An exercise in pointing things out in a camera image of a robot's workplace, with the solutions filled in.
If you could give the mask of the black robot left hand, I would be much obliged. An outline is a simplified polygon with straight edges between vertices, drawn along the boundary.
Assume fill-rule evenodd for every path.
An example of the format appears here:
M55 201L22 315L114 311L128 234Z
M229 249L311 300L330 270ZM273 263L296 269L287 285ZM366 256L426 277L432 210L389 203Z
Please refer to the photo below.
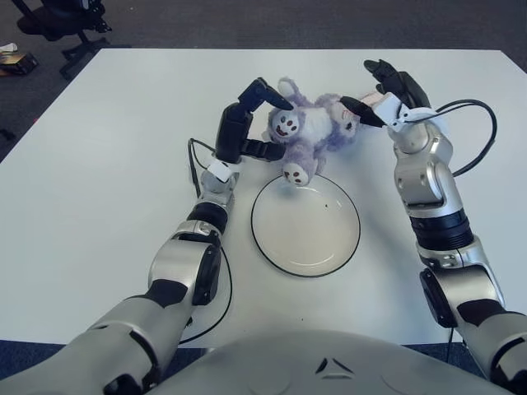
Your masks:
M253 80L239 95L238 101L227 106L217 132L215 155L228 164L239 164L242 156L257 160L281 160L286 148L274 142L249 139L253 112L264 102L277 109L292 110L292 104L261 77Z

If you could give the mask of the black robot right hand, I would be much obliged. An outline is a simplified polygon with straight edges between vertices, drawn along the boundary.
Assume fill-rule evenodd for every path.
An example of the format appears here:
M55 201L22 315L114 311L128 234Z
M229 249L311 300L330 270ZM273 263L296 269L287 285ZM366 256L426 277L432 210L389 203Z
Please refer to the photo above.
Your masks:
M407 72L397 71L390 63L382 59L378 61L365 60L363 65L378 81L374 94L369 95L372 103L367 104L366 97L358 100L349 96L342 96L339 99L339 102L346 109L359 117L359 123L378 128L385 125L374 114L372 106L380 100L379 96L382 97L387 93L394 94L409 109L431 107L427 94Z

